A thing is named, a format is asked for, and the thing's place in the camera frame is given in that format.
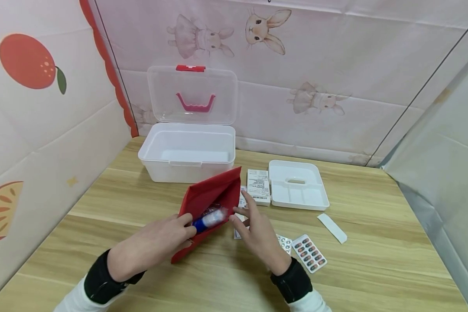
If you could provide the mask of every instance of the hand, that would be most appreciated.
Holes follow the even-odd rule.
[[[241,193],[246,199],[248,208],[234,207],[234,212],[246,216],[248,219],[242,222],[237,216],[232,215],[229,220],[234,224],[234,228],[248,249],[260,258],[274,275],[282,275],[288,270],[291,257],[281,248],[270,220],[258,211],[255,200],[245,191],[241,191]]]
[[[116,244],[108,254],[110,276],[116,282],[123,282],[191,246],[189,238],[196,235],[195,227],[186,226],[191,221],[190,213],[181,217],[174,214],[147,224],[139,232]]]

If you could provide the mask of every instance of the red pouch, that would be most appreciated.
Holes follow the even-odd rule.
[[[240,174],[241,167],[237,167],[216,175],[215,177],[211,177],[208,180],[193,184],[187,188],[184,200],[182,200],[179,216],[191,213],[192,219],[196,220],[213,203],[220,204],[227,208],[228,213],[225,220],[218,226],[205,230],[204,232],[192,237],[192,245],[180,250],[178,253],[175,253],[172,257],[172,263],[176,263],[195,249],[196,246],[206,238],[206,236],[221,227],[228,221],[228,217],[234,214],[233,208],[239,204],[239,194],[241,191]]]

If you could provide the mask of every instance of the pink handle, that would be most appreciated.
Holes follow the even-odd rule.
[[[182,104],[182,107],[185,109],[187,112],[201,112],[201,113],[207,113],[210,111],[211,106],[213,105],[213,101],[215,99],[215,95],[212,94],[210,96],[210,102],[208,102],[208,105],[194,105],[194,104],[185,104],[184,99],[182,98],[182,95],[177,93],[177,97],[180,100],[180,103]]]

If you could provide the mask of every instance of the black sleeve cuff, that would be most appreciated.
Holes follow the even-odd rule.
[[[122,283],[115,282],[108,270],[108,253],[109,250],[106,250],[105,253],[97,258],[92,267],[90,267],[83,285],[87,297],[100,305],[106,304],[115,296],[122,293],[128,284],[135,285],[145,273],[144,271],[136,274]]]
[[[293,257],[291,258],[288,270],[280,276],[272,274],[270,280],[277,286],[287,303],[302,299],[313,289],[307,272]]]

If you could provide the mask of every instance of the person's left hand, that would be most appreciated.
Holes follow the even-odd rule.
[[[161,263],[177,252],[191,246],[189,238],[196,228],[187,226],[192,221],[190,213],[178,217],[174,214],[163,220],[151,222],[128,239],[116,244],[108,254],[108,270],[116,282]]]

